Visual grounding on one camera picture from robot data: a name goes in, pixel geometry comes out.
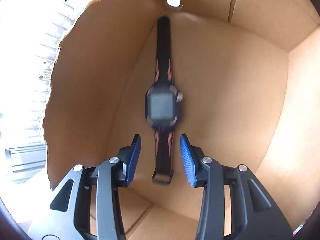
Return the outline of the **brown cardboard box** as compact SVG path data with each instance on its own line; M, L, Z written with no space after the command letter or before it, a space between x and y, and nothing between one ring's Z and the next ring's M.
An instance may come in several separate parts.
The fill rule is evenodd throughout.
M152 182L157 19L171 19L182 91L174 176ZM130 239L194 239L202 190L190 186L179 137L222 165L246 164L296 229L319 202L319 14L310 0L93 0L62 39L43 122L51 187L76 164L142 148L120 189Z

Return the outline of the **black pink digital watch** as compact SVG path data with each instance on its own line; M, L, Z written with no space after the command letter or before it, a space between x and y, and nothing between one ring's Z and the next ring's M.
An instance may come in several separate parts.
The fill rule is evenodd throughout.
M174 131L181 119L182 99L172 71L170 18L162 16L157 20L155 78L145 94L145 119L155 137L155 184L172 181Z

